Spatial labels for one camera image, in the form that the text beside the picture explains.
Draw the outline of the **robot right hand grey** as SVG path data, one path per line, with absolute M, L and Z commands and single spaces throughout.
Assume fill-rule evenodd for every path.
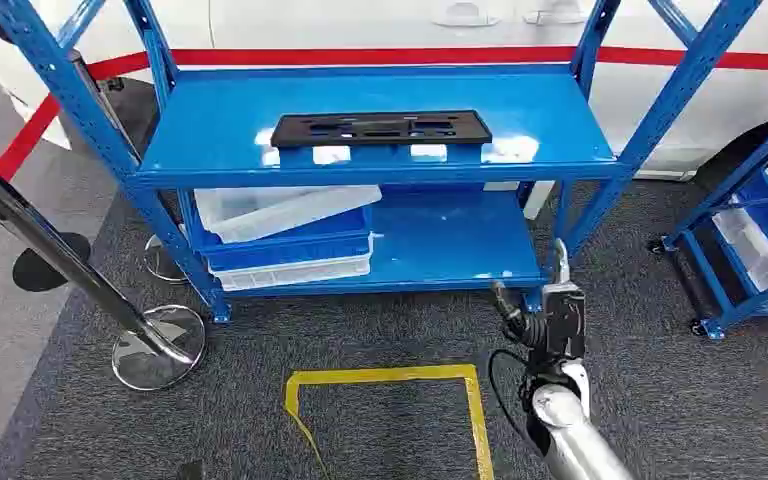
M 494 305 L 503 322 L 503 335 L 527 349 L 528 364 L 547 371 L 585 352 L 584 292 L 571 282 L 546 284 L 539 290 L 541 307 L 530 311 L 515 303 L 500 281 L 492 284 Z

